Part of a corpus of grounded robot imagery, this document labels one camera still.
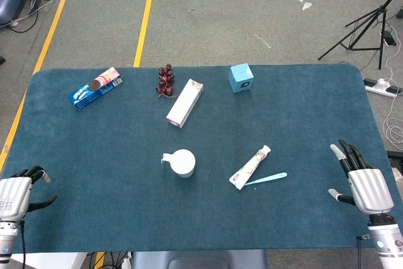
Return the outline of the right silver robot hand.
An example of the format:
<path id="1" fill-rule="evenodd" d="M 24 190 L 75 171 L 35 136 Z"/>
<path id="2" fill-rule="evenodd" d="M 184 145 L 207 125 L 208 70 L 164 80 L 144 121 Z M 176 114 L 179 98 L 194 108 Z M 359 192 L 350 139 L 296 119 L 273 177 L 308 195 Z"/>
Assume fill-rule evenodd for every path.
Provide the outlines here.
<path id="1" fill-rule="evenodd" d="M 338 202 L 355 206 L 366 215 L 386 214 L 394 207 L 383 173 L 370 166 L 361 152 L 352 144 L 340 139 L 339 148 L 330 145 L 347 177 L 352 195 L 347 196 L 330 188 L 328 193 Z"/>

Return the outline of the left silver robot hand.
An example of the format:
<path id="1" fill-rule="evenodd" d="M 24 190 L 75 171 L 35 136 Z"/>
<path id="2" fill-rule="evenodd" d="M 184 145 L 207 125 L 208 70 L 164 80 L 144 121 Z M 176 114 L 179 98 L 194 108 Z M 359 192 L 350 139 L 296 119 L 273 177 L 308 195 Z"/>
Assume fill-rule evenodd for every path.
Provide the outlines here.
<path id="1" fill-rule="evenodd" d="M 50 183 L 47 172 L 41 166 L 33 166 L 1 180 L 1 222 L 19 223 L 26 213 L 54 203 L 57 195 L 52 195 L 44 202 L 30 202 L 31 189 L 40 179 L 46 184 Z"/>

